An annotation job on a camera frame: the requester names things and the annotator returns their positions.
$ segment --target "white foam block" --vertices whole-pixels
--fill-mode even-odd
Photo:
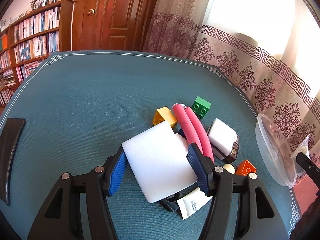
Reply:
[[[209,141],[228,156],[232,150],[236,131],[216,118],[208,131]]]
[[[185,156],[187,156],[188,155],[188,148],[189,148],[188,141],[178,133],[175,133],[174,135],[177,138],[178,143],[181,144],[181,146],[184,148]]]
[[[122,143],[146,199],[156,202],[196,182],[186,148],[167,121]]]

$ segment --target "green box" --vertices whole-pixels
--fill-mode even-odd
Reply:
[[[211,103],[202,99],[201,97],[197,97],[195,102],[191,106],[191,109],[199,119],[202,119],[210,109],[210,106]]]

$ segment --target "patterned curtain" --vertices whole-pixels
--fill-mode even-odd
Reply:
[[[320,166],[319,40],[302,0],[158,0],[144,51],[218,66]]]

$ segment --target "red foam tube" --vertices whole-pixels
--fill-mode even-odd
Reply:
[[[196,114],[192,111],[192,109],[189,106],[187,107],[187,109],[184,109],[184,110],[187,113],[187,115],[188,115],[193,127],[195,128],[198,137],[199,137],[203,155],[209,157],[214,163],[211,144],[210,144],[209,138],[207,136],[207,133],[205,132],[200,120],[198,119]]]
[[[200,139],[198,137],[198,134],[195,130],[195,128],[193,127],[186,111],[184,110],[184,108],[182,107],[182,105],[180,104],[175,104],[172,107],[172,110],[174,112],[174,115],[176,116],[176,118],[178,119],[178,122],[187,138],[187,141],[189,144],[191,143],[196,143],[200,149],[200,151],[202,152],[202,147],[201,147],[201,143],[200,143]]]

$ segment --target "door knob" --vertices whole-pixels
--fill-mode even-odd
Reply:
[[[94,14],[94,9],[90,9],[87,11],[87,15],[91,16]]]

